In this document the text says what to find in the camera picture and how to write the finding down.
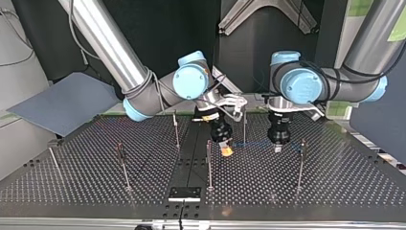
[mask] blue joint cap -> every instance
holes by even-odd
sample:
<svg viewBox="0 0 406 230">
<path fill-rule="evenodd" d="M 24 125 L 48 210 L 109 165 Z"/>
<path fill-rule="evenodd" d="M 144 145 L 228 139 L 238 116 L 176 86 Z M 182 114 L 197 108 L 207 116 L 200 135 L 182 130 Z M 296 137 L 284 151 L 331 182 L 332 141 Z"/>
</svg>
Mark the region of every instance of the blue joint cap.
<svg viewBox="0 0 406 230">
<path fill-rule="evenodd" d="M 272 55 L 271 65 L 281 64 L 288 61 L 299 60 L 301 53 L 297 51 L 279 51 Z"/>
<path fill-rule="evenodd" d="M 172 83 L 179 97 L 193 100 L 206 91 L 209 86 L 209 76 L 200 65 L 186 64 L 175 72 Z"/>
<path fill-rule="evenodd" d="M 282 94 L 294 104 L 310 104 L 322 93 L 323 83 L 313 71 L 297 68 L 287 72 L 281 80 Z"/>
<path fill-rule="evenodd" d="M 188 63 L 191 63 L 191 62 L 197 61 L 197 60 L 206 60 L 201 51 L 196 51 L 189 55 L 179 58 L 178 64 L 179 64 L 179 67 L 181 67 L 183 65 L 186 65 Z"/>
<path fill-rule="evenodd" d="M 142 122 L 143 120 L 147 118 L 151 118 L 152 116 L 147 116 L 139 112 L 137 109 L 135 109 L 131 103 L 128 101 L 127 98 L 124 99 L 123 101 L 123 107 L 125 109 L 125 113 L 131 120 L 136 121 L 136 122 Z"/>
<path fill-rule="evenodd" d="M 366 99 L 364 99 L 363 101 L 361 101 L 360 103 L 370 103 L 370 102 L 376 102 L 378 101 L 380 98 L 382 98 L 382 96 L 385 94 L 386 91 L 386 85 L 388 85 L 388 79 L 385 77 L 382 77 L 379 79 L 379 83 L 376 86 L 375 90 L 373 91 L 372 94 L 370 94 L 370 96 Z"/>
</svg>

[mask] dark background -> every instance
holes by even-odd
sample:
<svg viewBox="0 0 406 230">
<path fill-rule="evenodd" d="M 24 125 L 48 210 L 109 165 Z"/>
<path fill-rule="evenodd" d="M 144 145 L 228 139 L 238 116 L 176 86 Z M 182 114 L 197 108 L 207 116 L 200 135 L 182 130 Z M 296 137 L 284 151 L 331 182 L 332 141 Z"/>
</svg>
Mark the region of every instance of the dark background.
<svg viewBox="0 0 406 230">
<path fill-rule="evenodd" d="M 85 71 L 120 88 L 99 60 L 83 64 L 57 0 L 12 0 L 38 59 L 51 81 Z M 317 34 L 303 35 L 281 11 L 256 11 L 230 36 L 218 36 L 217 25 L 236 0 L 103 0 L 136 54 L 158 77 L 177 68 L 177 60 L 201 50 L 244 92 L 266 92 L 272 53 L 298 50 L 313 60 Z M 320 23 L 324 0 L 304 0 Z M 91 48 L 82 37 L 81 43 Z"/>
</svg>

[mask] perforated metal table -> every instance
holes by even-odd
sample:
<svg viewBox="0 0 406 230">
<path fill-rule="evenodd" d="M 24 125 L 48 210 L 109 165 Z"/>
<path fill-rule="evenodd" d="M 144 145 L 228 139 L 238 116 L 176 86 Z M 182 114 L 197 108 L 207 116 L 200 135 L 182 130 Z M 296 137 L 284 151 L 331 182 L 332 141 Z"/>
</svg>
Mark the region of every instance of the perforated metal table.
<svg viewBox="0 0 406 230">
<path fill-rule="evenodd" d="M 203 220 L 406 222 L 406 177 L 340 126 L 297 114 L 291 143 L 275 153 L 266 136 L 267 114 L 248 114 L 247 119 L 245 145 L 243 124 L 229 121 L 234 128 L 231 157 L 222 157 L 212 144 L 214 190 L 208 191 L 207 124 L 178 116 L 179 151 L 171 116 L 142 123 L 99 117 L 53 147 L 60 170 L 46 151 L 0 182 L 0 226 L 15 218 L 175 225 Z M 302 138 L 309 154 L 298 190 Z M 116 158 L 118 142 L 128 154 L 130 192 Z M 200 202 L 169 202 L 173 187 L 200 188 Z"/>
</svg>

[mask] yellow object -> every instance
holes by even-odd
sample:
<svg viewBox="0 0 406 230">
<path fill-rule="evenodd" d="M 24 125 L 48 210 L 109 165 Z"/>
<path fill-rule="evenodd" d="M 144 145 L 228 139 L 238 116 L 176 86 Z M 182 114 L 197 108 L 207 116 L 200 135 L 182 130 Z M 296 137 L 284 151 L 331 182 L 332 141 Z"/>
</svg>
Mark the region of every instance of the yellow object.
<svg viewBox="0 0 406 230">
<path fill-rule="evenodd" d="M 221 154 L 223 156 L 231 156 L 233 154 L 233 150 L 230 147 L 221 148 Z"/>
</svg>

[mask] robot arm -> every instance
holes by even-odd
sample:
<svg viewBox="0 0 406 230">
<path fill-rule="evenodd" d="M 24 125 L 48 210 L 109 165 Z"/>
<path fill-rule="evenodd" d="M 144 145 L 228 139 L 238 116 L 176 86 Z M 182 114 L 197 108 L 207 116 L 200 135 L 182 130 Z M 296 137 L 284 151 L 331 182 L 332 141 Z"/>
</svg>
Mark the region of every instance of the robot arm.
<svg viewBox="0 0 406 230">
<path fill-rule="evenodd" d="M 374 1 L 340 69 L 321 69 L 301 61 L 298 52 L 272 55 L 270 91 L 279 97 L 268 101 L 272 123 L 268 137 L 276 144 L 275 151 L 290 140 L 293 112 L 318 111 L 315 102 L 374 102 L 384 95 L 386 75 L 405 51 L 404 37 L 393 36 L 405 6 L 404 0 Z M 400 47 L 397 60 L 388 68 Z"/>
<path fill-rule="evenodd" d="M 74 4 L 72 1 L 59 3 L 122 88 L 124 109 L 132 120 L 141 122 L 184 100 L 195 101 L 197 110 L 205 113 L 203 119 L 212 128 L 226 124 L 221 106 L 233 106 L 233 119 L 241 119 L 241 109 L 247 101 L 236 95 L 223 97 L 212 90 L 214 80 L 201 52 L 179 58 L 179 68 L 158 80 L 138 59 L 102 1 L 75 0 Z M 213 139 L 222 147 L 228 147 L 231 139 L 230 125 L 226 125 L 227 128 L 220 128 L 220 133 L 212 132 L 218 134 Z"/>
</svg>

